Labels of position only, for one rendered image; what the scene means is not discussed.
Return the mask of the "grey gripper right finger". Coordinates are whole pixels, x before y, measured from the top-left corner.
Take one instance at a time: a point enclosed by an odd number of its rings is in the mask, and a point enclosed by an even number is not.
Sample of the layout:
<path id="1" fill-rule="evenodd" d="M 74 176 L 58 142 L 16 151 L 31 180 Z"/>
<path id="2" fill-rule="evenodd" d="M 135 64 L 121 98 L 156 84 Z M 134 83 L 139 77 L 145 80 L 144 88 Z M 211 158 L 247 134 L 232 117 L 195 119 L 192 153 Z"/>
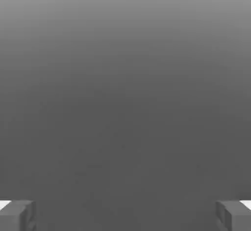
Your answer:
<path id="1" fill-rule="evenodd" d="M 215 202 L 218 231 L 251 231 L 251 200 Z"/>

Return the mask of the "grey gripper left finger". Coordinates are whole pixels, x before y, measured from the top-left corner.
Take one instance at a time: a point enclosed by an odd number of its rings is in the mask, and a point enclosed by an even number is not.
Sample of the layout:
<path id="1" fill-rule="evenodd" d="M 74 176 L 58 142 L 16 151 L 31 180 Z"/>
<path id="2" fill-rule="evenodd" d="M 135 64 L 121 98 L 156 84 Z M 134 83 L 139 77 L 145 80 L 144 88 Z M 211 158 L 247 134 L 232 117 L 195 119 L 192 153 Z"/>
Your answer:
<path id="1" fill-rule="evenodd" d="M 35 201 L 0 202 L 0 231 L 37 231 Z"/>

